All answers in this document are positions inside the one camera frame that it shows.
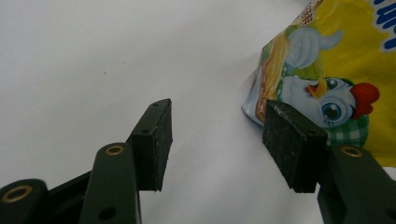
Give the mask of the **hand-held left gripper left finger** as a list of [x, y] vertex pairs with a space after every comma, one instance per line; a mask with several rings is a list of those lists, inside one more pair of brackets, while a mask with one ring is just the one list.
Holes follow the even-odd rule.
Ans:
[[172, 142], [172, 101], [163, 99], [125, 142], [98, 150], [78, 224], [142, 224], [139, 192], [163, 188]]

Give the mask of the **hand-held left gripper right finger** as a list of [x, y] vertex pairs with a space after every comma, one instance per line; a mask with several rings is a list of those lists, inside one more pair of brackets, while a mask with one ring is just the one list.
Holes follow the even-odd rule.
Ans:
[[297, 193], [316, 193], [324, 224], [396, 224], [396, 181], [367, 150], [327, 145], [293, 106], [266, 103], [262, 141]]

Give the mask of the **yellow seasoning pouch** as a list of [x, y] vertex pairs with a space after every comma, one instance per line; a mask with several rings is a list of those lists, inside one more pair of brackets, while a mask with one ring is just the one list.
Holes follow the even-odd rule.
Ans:
[[280, 101], [330, 145], [363, 147], [396, 168], [396, 0], [310, 0], [262, 48], [253, 76], [242, 109], [255, 122]]

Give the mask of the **white table sheet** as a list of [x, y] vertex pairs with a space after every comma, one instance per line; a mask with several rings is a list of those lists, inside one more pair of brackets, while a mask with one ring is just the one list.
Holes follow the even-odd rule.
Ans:
[[310, 0], [0, 0], [0, 187], [91, 172], [172, 101], [163, 188], [143, 224], [323, 224], [248, 117], [262, 48]]

